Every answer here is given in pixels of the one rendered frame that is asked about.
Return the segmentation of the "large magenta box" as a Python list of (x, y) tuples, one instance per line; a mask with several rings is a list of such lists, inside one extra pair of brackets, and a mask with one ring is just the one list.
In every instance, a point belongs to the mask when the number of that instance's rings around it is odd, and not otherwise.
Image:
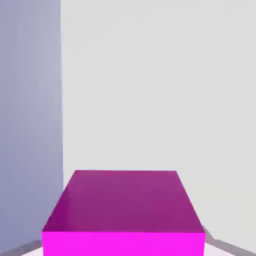
[(42, 233), (43, 256), (204, 256), (176, 171), (77, 170)]

